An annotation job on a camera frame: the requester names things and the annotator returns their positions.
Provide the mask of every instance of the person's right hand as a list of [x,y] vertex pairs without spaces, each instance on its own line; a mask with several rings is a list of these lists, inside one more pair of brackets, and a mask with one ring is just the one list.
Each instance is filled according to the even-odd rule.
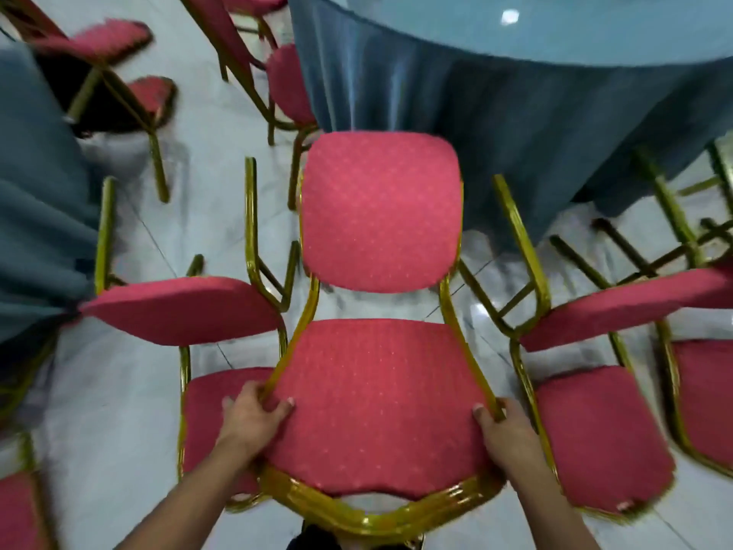
[[473,408],[473,416],[481,426],[484,445],[492,461],[501,467],[509,480],[516,480],[534,472],[549,472],[545,454],[524,409],[517,400],[497,400],[507,418],[497,422],[486,407]]

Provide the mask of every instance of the person's left hand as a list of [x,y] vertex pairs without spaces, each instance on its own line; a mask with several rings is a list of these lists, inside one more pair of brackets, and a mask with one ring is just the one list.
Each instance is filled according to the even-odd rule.
[[259,382],[247,382],[235,401],[231,397],[221,401],[224,423],[216,446],[235,448],[238,453],[252,459],[275,437],[280,423],[292,411],[295,402],[292,397],[288,398],[268,413],[257,397],[261,387]]

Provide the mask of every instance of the round table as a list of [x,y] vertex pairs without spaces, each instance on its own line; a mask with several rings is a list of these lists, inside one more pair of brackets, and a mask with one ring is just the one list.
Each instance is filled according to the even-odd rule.
[[539,240],[573,200],[618,215],[733,128],[733,0],[289,0],[325,131],[447,139],[464,229],[511,247],[490,178]]

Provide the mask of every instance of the person's right arm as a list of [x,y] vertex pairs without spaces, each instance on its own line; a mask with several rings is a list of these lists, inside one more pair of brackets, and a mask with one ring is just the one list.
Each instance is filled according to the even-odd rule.
[[537,550],[600,550],[583,519],[563,496],[522,406],[502,399],[504,421],[486,408],[473,409],[491,459],[517,491]]

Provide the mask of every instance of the floor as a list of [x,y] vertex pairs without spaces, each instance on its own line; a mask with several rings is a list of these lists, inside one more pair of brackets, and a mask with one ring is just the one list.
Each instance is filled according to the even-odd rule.
[[[254,156],[259,170],[260,253],[275,275],[284,277],[296,217],[286,208],[292,136],[266,141],[265,122],[244,91],[221,80],[215,53],[179,0],[35,0],[67,32],[104,17],[146,22],[156,41],[119,67],[127,79],[142,74],[173,78],[180,97],[175,118],[160,133],[171,201],[155,194],[147,139],[141,135],[99,137],[87,151],[115,174],[118,182],[114,272],[129,282],[182,276],[196,253],[211,275],[247,279],[244,258],[244,159]],[[287,38],[287,13],[273,19]],[[254,49],[260,50],[254,40]],[[258,77],[262,92],[266,84]],[[712,175],[704,157],[674,181],[692,184]],[[725,219],[715,190],[683,200],[688,217]],[[593,209],[580,206],[560,215],[560,233],[611,279],[633,270],[628,261],[588,225]],[[617,220],[618,227],[654,258],[675,245],[671,230],[651,199],[638,202]],[[576,270],[542,243],[540,259],[550,277],[554,303],[593,290]],[[481,235],[467,234],[463,258],[492,300],[499,304],[523,285],[517,259],[492,258]],[[307,283],[296,280],[287,326],[292,332],[303,308]],[[454,304],[471,348],[499,395],[518,395],[506,340],[457,278]],[[515,320],[532,313],[520,306]],[[334,290],[322,295],[316,318],[402,317],[441,321],[437,296],[366,295]],[[652,333],[624,333],[640,385],[655,412],[660,408],[652,355]],[[274,365],[273,335],[228,341],[194,349],[194,374],[227,367]],[[580,362],[613,362],[606,341],[591,340],[528,357],[531,374],[542,378]],[[53,512],[62,548],[100,550],[117,544],[176,482],[178,435],[178,351],[137,340],[95,320],[69,327],[62,335],[48,378],[34,390],[27,407],[43,409],[37,431],[50,481]],[[730,548],[733,486],[725,478],[674,450],[676,486],[641,520],[618,526],[587,518],[603,548],[722,550]],[[300,519],[277,503],[240,515],[222,516],[206,548],[282,550],[299,531]],[[480,509],[429,534],[426,550],[534,548],[518,499],[511,489]]]

